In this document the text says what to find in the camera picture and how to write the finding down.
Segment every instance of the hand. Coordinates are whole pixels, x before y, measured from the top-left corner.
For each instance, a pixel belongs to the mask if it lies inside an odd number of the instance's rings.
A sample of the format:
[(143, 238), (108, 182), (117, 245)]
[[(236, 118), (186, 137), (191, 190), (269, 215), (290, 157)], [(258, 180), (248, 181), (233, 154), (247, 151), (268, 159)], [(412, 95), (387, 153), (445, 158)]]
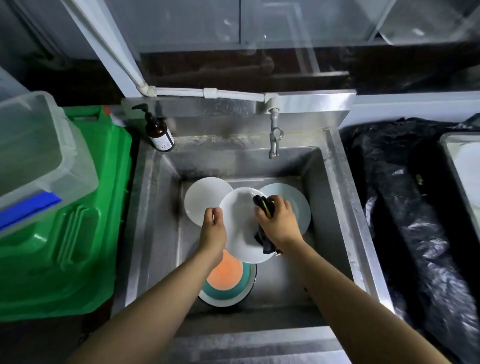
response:
[(255, 217), (267, 237), (281, 251), (285, 251), (286, 246), (290, 243), (303, 242), (290, 202), (278, 195), (269, 198), (275, 204), (275, 214), (272, 218), (268, 218), (261, 208), (255, 206)]
[(227, 231), (223, 224), (223, 211), (221, 208), (208, 208), (205, 210), (204, 224), (200, 233), (199, 252), (206, 252), (215, 259), (215, 265), (223, 259), (223, 249), (227, 244)]

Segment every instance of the clear plastic container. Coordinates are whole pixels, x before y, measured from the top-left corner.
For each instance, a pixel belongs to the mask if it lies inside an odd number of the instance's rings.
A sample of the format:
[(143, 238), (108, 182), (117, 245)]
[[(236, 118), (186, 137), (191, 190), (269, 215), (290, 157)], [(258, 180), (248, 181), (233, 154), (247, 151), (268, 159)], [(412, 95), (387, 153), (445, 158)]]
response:
[(0, 103), (0, 238), (97, 187), (80, 130), (50, 94)]

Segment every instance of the brown pump bottle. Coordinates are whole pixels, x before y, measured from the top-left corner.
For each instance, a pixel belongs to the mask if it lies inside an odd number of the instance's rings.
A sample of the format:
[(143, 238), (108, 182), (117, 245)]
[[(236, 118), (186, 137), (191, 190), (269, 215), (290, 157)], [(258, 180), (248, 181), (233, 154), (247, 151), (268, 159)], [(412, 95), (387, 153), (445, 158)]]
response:
[(132, 110), (141, 110), (145, 113), (145, 120), (147, 120), (145, 131), (157, 150), (168, 152), (173, 149), (175, 142), (173, 141), (172, 133), (170, 133), (167, 124), (162, 118), (155, 118), (148, 111), (147, 104), (134, 106)]

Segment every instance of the green plastic container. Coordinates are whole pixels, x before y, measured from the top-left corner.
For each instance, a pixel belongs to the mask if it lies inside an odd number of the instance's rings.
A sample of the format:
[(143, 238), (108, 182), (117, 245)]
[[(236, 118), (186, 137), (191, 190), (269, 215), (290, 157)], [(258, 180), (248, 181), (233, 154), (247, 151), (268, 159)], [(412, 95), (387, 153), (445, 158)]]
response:
[(98, 189), (0, 240), (0, 321), (85, 314), (113, 294), (132, 139), (102, 107), (65, 113), (87, 142)]

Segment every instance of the forearm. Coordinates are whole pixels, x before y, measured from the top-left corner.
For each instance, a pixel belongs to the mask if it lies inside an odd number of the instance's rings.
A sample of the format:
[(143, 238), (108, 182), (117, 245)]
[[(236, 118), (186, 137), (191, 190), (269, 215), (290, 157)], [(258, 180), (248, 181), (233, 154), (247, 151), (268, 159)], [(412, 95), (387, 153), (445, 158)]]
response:
[(180, 327), (214, 260), (198, 252), (105, 324), (68, 363), (150, 363)]
[(448, 361), (306, 243), (282, 249), (354, 364)]

